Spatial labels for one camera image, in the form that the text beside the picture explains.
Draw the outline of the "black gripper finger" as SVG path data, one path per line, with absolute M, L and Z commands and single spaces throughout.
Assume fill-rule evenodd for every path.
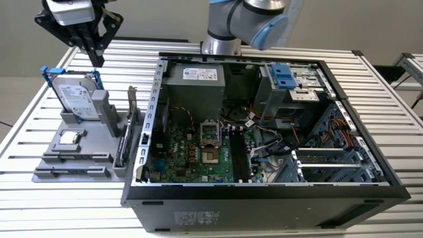
M 43 10 L 35 17 L 35 22 L 69 47 L 77 46 L 84 51 L 96 66 L 96 19 L 63 26 L 57 23 L 53 15 Z
M 105 33 L 100 36 L 100 39 L 96 43 L 96 56 L 97 56 L 97 63 L 96 67 L 101 67 L 104 64 L 104 57 L 103 53 L 108 48 L 108 45 L 120 29 L 123 24 L 124 18 L 120 14 L 109 11 L 103 12 L 103 25 L 105 28 Z

